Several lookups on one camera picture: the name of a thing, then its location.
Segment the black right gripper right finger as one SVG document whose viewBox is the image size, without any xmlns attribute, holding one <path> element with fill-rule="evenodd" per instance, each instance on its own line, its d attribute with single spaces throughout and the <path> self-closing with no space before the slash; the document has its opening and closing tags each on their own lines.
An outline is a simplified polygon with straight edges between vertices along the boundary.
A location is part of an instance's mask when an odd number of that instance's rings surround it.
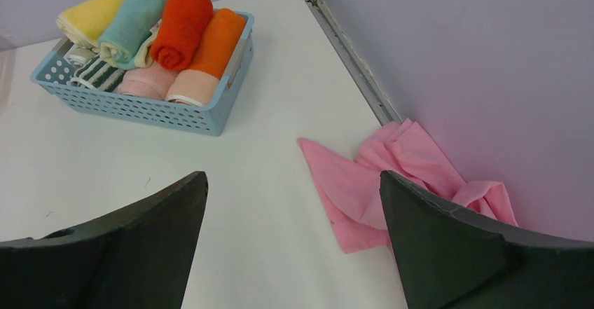
<svg viewBox="0 0 594 309">
<path fill-rule="evenodd" d="M 593 243 L 491 219 L 395 172 L 380 176 L 409 308 L 592 308 Z"/>
</svg>

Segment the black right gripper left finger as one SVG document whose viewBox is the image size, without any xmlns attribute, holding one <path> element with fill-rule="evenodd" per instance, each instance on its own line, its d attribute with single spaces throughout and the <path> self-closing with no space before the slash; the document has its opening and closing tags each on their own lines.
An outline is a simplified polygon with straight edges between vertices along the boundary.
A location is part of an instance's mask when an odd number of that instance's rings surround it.
<svg viewBox="0 0 594 309">
<path fill-rule="evenodd" d="M 43 238 L 1 243 L 2 308 L 180 308 L 207 203 L 193 172 Z"/>
</svg>

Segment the crumpled pink cloth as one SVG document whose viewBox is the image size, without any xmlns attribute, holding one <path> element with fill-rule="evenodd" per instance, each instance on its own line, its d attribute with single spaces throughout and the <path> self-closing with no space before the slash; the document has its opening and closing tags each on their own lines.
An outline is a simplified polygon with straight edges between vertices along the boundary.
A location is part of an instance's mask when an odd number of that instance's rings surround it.
<svg viewBox="0 0 594 309">
<path fill-rule="evenodd" d="M 363 141 L 352 160 L 310 139 L 297 143 L 345 254 L 390 243 L 380 199 L 380 174 L 385 170 L 479 214 L 517 224 L 503 183 L 463 180 L 429 134 L 410 119 L 382 126 Z"/>
</svg>

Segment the blue perforated plastic basket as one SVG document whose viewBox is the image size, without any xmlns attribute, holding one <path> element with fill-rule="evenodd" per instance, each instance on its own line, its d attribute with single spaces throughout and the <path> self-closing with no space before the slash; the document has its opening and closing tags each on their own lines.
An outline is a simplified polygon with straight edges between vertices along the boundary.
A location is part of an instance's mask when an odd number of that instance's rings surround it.
<svg viewBox="0 0 594 309">
<path fill-rule="evenodd" d="M 253 57 L 254 16 L 239 11 L 246 26 L 211 102 L 205 107 L 167 103 L 69 85 L 74 67 L 64 56 L 73 43 L 63 37 L 31 73 L 31 82 L 57 96 L 73 110 L 217 137 L 226 126 Z"/>
</svg>

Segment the pink rolled towel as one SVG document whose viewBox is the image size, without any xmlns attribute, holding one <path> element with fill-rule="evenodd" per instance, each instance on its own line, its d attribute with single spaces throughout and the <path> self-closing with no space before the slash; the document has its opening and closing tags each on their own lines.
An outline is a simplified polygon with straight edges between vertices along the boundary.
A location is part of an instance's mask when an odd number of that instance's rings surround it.
<svg viewBox="0 0 594 309">
<path fill-rule="evenodd" d="M 127 71 L 114 92 L 165 101 L 167 92 L 178 74 L 179 72 L 166 70 L 154 62 L 150 67 Z"/>
</svg>

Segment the orange and peach rolled towel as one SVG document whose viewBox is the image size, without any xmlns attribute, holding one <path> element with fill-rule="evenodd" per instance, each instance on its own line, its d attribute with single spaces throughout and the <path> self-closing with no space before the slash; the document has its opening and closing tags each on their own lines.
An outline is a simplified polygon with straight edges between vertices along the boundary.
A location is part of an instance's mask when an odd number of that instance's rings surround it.
<svg viewBox="0 0 594 309">
<path fill-rule="evenodd" d="M 214 12 L 194 56 L 177 74 L 165 100 L 197 107 L 207 106 L 216 92 L 247 21 L 236 12 Z"/>
</svg>

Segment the green white striped rolled towel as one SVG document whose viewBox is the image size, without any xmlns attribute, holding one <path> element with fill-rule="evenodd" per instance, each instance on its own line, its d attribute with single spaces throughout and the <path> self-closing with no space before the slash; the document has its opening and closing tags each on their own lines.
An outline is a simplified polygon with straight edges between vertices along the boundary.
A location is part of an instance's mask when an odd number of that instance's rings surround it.
<svg viewBox="0 0 594 309">
<path fill-rule="evenodd" d="M 77 69 L 67 83 L 80 88 L 113 92 L 123 81 L 126 72 L 95 56 Z"/>
</svg>

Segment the grey white rolled towel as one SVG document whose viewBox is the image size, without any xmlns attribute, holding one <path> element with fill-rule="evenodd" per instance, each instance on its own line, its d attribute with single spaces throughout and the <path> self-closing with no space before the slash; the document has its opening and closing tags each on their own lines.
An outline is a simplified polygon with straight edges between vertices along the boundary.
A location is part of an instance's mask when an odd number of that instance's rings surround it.
<svg viewBox="0 0 594 309">
<path fill-rule="evenodd" d="M 74 46 L 69 50 L 64 58 L 70 65 L 76 69 L 80 69 L 94 57 L 97 57 L 97 53 L 95 53 L 93 50 Z"/>
</svg>

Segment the teal rolled towel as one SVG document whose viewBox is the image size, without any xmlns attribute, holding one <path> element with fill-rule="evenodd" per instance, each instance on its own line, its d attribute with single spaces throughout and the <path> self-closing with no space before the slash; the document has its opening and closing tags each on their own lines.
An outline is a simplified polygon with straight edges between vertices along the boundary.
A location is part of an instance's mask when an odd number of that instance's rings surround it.
<svg viewBox="0 0 594 309">
<path fill-rule="evenodd" d="M 124 0 L 99 37 L 99 57 L 124 70 L 146 68 L 167 0 Z"/>
</svg>

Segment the yellow rolled towel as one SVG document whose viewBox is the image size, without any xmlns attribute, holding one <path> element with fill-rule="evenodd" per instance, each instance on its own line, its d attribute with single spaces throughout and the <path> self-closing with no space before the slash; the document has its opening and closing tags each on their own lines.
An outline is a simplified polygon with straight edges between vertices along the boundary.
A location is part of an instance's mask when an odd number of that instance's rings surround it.
<svg viewBox="0 0 594 309">
<path fill-rule="evenodd" d="M 124 0 L 87 0 L 62 11 L 58 29 L 74 44 L 97 50 L 98 39 L 115 18 Z"/>
</svg>

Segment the red-orange rolled towel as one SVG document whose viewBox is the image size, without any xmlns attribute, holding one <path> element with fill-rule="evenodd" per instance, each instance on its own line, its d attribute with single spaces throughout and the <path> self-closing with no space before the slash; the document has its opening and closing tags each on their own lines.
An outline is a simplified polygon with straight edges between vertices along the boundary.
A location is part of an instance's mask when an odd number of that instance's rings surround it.
<svg viewBox="0 0 594 309">
<path fill-rule="evenodd" d="M 167 0 L 151 57 L 169 71 L 191 62 L 214 14 L 212 0 Z"/>
</svg>

